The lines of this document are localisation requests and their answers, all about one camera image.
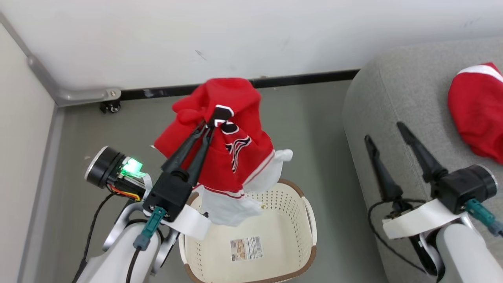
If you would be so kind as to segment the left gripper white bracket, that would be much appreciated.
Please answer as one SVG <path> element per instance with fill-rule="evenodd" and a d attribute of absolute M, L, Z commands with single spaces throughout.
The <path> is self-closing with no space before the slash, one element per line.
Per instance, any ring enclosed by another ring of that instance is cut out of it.
<path fill-rule="evenodd" d="M 97 187 L 109 189 L 115 195 L 130 198 L 140 206 L 140 211 L 146 217 L 150 217 L 155 209 L 162 208 L 165 215 L 160 217 L 160 224 L 203 240 L 211 221 L 190 207 L 187 201 L 193 186 L 198 183 L 214 129 L 207 126 L 205 121 L 200 122 L 162 165 L 161 175 L 155 182 L 149 174 L 141 171 L 142 163 L 108 146 L 96 154 L 84 178 Z M 188 168 L 183 169 L 181 165 L 198 141 L 201 142 L 199 149 Z"/>

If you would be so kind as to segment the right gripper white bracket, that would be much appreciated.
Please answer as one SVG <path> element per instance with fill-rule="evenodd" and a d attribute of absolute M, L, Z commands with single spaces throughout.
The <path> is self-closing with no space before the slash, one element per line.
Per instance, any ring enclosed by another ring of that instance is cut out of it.
<path fill-rule="evenodd" d="M 445 182 L 442 179 L 448 175 L 448 170 L 438 162 L 405 123 L 399 121 L 397 122 L 397 127 L 422 169 L 423 180 L 433 186 L 445 186 Z M 381 161 L 380 152 L 371 136 L 366 135 L 364 140 L 382 201 L 401 199 L 404 192 Z M 454 214 L 442 202 L 434 199 L 395 219 L 382 220 L 382 223 L 385 235 L 389 239 L 399 239 L 438 229 L 455 220 L 461 220 L 462 224 L 472 229 L 472 222 L 467 212 L 458 215 Z"/>

